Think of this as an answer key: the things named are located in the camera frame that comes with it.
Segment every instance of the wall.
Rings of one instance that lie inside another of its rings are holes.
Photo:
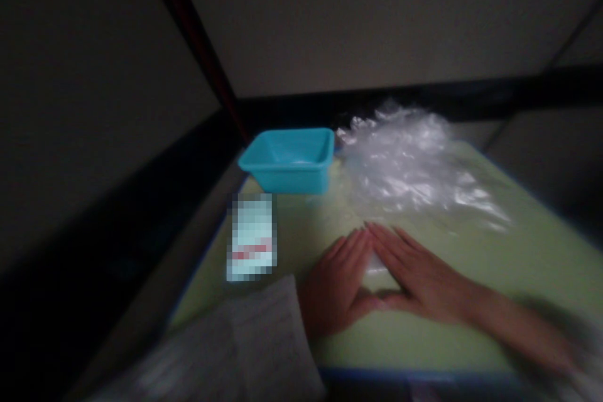
[[[503,123],[504,121],[453,122],[450,128],[454,139],[466,141],[484,151]]]
[[[557,67],[603,63],[603,9],[600,9],[578,38],[563,53]]]
[[[0,272],[219,108],[162,0],[4,0]]]
[[[522,112],[488,156],[557,210],[598,192],[603,176],[603,107]]]
[[[63,400],[84,399],[116,369],[126,367],[144,346],[145,340],[153,337],[157,330],[163,331],[166,319],[182,297],[184,285],[197,269],[199,251],[209,246],[224,219],[228,199],[224,194],[237,192],[245,181],[247,173],[237,164],[239,156],[233,159],[186,228],[179,233],[178,239]]]
[[[594,1],[193,0],[239,97],[536,74]]]

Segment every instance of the light green table surface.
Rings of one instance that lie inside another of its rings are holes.
[[[590,316],[603,313],[603,254],[540,205],[478,151],[455,143],[455,154],[512,218],[507,232],[478,227],[463,215],[398,214],[389,217],[454,268],[508,295],[528,294]],[[362,225],[354,213],[340,162],[330,168],[325,195],[278,195],[278,267],[260,281],[225,281],[231,223],[222,224],[170,320],[172,332],[222,300],[244,295],[311,268],[338,236]],[[242,193],[261,192],[252,177]],[[397,288],[389,273],[367,275],[371,290]],[[407,313],[374,312],[312,347],[319,366],[436,372],[506,372],[497,344],[478,332],[440,325]]]

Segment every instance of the left hand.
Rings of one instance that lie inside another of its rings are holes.
[[[438,322],[471,324],[491,290],[471,281],[414,240],[406,231],[367,223],[375,253],[405,289],[384,298],[391,308]]]
[[[371,235],[354,230],[340,237],[297,290],[308,340],[345,330],[386,305],[361,288],[372,254]]]

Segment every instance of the forearm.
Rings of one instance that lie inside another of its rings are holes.
[[[575,369],[570,342],[562,333],[500,293],[485,289],[470,323],[555,373],[565,375]]]

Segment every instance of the hand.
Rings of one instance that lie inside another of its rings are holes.
[[[535,312],[479,285],[410,237],[367,224],[373,247],[405,294],[384,298],[389,307],[440,322],[475,327],[553,372],[568,375],[575,362],[570,342]]]
[[[366,224],[373,247],[405,293],[383,298],[402,311],[447,323],[472,323],[475,307],[491,292],[452,269],[403,229]]]
[[[308,340],[345,330],[384,306],[361,288],[371,254],[368,231],[354,230],[340,237],[310,271],[297,291]]]

